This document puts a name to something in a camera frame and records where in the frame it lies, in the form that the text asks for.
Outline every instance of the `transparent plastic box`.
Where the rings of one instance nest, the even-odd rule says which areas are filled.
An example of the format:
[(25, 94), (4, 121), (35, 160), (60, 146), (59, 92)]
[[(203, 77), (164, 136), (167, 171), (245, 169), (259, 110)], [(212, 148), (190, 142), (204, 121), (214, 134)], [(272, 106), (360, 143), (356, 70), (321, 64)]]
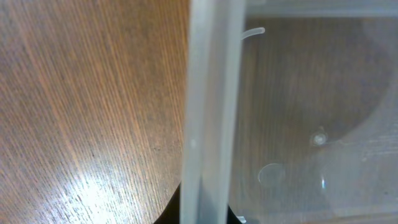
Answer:
[(398, 223), (398, 1), (193, 0), (189, 56), (182, 223)]

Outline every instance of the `wood grain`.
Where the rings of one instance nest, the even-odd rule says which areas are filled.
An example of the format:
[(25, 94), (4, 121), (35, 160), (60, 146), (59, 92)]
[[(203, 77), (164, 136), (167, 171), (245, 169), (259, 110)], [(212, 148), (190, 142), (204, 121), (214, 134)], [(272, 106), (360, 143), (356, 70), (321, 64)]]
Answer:
[[(247, 29), (265, 27), (266, 33), (243, 43), (229, 198), (237, 215), (261, 223), (297, 223), (303, 221), (300, 212), (309, 214), (307, 221), (338, 217), (336, 204), (346, 201), (352, 202), (347, 208), (396, 203), (398, 191), (388, 197), (383, 192), (398, 179), (381, 179), (398, 169), (398, 126), (392, 125), (398, 124), (396, 93), (386, 113), (373, 118), (377, 127), (362, 126), (380, 111), (387, 92), (398, 87), (396, 24), (387, 18), (248, 21)], [(389, 133), (371, 138), (389, 125)], [(359, 143), (315, 147), (310, 136), (319, 127), (329, 142)], [(355, 140), (348, 137), (354, 130), (360, 133)], [(389, 155), (363, 159), (376, 151)], [(259, 171), (268, 164), (283, 168), (260, 183)], [(340, 194), (322, 192), (323, 175), (327, 190), (334, 184)], [(346, 188), (336, 186), (350, 181)]]
[(0, 2), (0, 223), (151, 223), (180, 182), (188, 3)]

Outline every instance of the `brown wood surface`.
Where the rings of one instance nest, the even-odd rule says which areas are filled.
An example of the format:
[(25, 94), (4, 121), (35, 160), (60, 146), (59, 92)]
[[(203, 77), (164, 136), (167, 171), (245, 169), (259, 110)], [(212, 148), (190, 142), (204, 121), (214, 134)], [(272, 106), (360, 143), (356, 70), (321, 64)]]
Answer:
[[(398, 124), (397, 112), (392, 111), (398, 108), (396, 93), (390, 108), (379, 108), (387, 92), (398, 87), (396, 24), (397, 19), (388, 18), (248, 21), (247, 29), (265, 27), (266, 33), (243, 43), (229, 198), (237, 215), (261, 223), (298, 223), (303, 217), (289, 218), (288, 214), (299, 212), (320, 211), (321, 215), (307, 221), (338, 217), (331, 209), (331, 196), (322, 192), (321, 175), (326, 167), (334, 168), (327, 170), (329, 176), (340, 177), (327, 179), (329, 186), (355, 181), (347, 180), (350, 169), (369, 171), (358, 188), (341, 188), (335, 198), (346, 194), (358, 206), (367, 205), (368, 201), (362, 200), (366, 197), (374, 201), (382, 198), (382, 205), (396, 203), (398, 191), (392, 190), (394, 193), (387, 197), (384, 189), (398, 184), (398, 179), (381, 176), (396, 170), (398, 126), (383, 138), (370, 138), (391, 123)], [(373, 118), (377, 126), (363, 127), (376, 110), (383, 111)], [(360, 134), (352, 141), (359, 139), (360, 144), (344, 149), (337, 143), (315, 147), (310, 136), (320, 126), (329, 142), (348, 139), (355, 130)], [(362, 162), (365, 150), (373, 149), (391, 154), (355, 163)], [(259, 171), (273, 163), (281, 164), (282, 172), (270, 174), (263, 179), (265, 183), (260, 183)], [(355, 194), (361, 190), (366, 197)]]
[(189, 1), (0, 2), (0, 223), (151, 223), (180, 182)]

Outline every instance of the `black object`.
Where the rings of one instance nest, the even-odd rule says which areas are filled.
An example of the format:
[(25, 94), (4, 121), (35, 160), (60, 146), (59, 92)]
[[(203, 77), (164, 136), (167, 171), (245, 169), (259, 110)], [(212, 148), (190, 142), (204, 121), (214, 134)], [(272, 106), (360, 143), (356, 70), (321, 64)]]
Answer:
[[(175, 190), (166, 208), (154, 224), (179, 224), (180, 223), (180, 185)], [(228, 206), (227, 224), (241, 224), (231, 208)]]

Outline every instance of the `wooden table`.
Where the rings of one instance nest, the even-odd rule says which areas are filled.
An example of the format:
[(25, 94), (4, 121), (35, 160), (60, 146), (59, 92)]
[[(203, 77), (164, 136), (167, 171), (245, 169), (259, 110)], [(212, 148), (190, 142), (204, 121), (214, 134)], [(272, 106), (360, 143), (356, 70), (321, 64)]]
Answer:
[(0, 2), (0, 223), (151, 223), (180, 182), (188, 0)]

